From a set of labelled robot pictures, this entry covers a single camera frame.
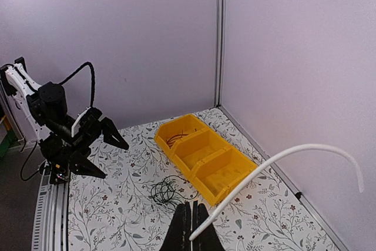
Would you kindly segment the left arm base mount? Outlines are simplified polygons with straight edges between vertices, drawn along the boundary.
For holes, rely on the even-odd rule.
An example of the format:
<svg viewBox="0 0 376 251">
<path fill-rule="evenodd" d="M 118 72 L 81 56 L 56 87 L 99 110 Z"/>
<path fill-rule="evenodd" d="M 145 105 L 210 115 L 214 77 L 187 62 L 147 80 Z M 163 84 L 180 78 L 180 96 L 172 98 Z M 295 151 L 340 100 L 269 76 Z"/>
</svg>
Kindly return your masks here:
<svg viewBox="0 0 376 251">
<path fill-rule="evenodd" d="M 50 175 L 49 183 L 52 185 L 66 183 L 70 179 L 69 159 L 67 157 L 45 158 L 38 169 L 38 173 Z"/>
</svg>

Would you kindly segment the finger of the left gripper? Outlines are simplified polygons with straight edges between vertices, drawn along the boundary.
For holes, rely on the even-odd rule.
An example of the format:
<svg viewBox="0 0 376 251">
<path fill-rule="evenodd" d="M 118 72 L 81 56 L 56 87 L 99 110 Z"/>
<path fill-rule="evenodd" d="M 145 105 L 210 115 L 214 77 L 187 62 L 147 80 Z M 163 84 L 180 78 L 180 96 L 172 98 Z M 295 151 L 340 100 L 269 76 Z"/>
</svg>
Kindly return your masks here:
<svg viewBox="0 0 376 251">
<path fill-rule="evenodd" d="M 82 176 L 93 176 L 99 179 L 105 179 L 106 174 L 100 170 L 94 163 L 79 151 L 75 151 L 69 161 L 69 169 L 72 173 Z"/>
</svg>

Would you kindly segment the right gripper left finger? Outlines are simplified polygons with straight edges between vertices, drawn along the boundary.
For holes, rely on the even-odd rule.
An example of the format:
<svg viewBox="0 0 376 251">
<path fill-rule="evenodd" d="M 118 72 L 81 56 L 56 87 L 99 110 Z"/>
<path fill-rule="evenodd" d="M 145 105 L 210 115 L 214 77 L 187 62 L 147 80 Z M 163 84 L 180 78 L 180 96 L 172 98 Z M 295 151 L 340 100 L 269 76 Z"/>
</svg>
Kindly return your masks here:
<svg viewBox="0 0 376 251">
<path fill-rule="evenodd" d="M 188 202 L 176 207 L 172 221 L 160 248 L 164 250 L 190 250 L 190 204 Z"/>
</svg>

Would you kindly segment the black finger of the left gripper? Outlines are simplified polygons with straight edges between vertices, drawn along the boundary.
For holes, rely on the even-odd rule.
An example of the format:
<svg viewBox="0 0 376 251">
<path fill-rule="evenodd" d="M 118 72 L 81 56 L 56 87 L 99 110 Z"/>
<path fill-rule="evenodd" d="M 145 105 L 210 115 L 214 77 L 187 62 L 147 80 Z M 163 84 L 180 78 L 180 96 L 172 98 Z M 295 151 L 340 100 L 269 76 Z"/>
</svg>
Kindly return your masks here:
<svg viewBox="0 0 376 251">
<path fill-rule="evenodd" d="M 103 118 L 101 120 L 101 129 L 105 143 L 123 150 L 129 149 L 129 144 L 124 140 L 111 119 Z"/>
</svg>

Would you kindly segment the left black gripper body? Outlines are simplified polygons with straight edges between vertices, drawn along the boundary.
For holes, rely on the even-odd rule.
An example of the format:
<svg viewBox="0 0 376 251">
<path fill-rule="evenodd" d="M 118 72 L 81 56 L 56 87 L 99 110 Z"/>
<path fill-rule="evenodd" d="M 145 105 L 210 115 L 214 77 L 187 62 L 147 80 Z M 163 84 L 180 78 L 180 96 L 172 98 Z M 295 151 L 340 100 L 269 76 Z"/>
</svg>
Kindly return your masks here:
<svg viewBox="0 0 376 251">
<path fill-rule="evenodd" d="M 68 142 L 72 151 L 86 150 L 100 135 L 99 124 L 102 112 L 89 107 L 82 112 L 71 127 L 71 138 Z"/>
</svg>

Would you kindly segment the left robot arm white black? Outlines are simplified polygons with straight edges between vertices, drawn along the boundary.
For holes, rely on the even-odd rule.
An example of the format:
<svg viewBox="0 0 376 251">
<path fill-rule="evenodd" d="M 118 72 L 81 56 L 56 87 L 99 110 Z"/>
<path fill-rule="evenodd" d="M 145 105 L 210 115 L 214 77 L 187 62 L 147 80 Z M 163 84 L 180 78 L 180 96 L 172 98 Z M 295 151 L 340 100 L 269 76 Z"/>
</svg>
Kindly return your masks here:
<svg viewBox="0 0 376 251">
<path fill-rule="evenodd" d="M 36 83 L 23 57 L 1 67 L 1 83 L 36 133 L 51 184 L 68 182 L 71 173 L 104 179 L 105 172 L 88 160 L 90 146 L 99 137 L 117 148 L 129 148 L 113 121 L 92 103 L 77 118 L 69 116 L 63 83 Z"/>
</svg>

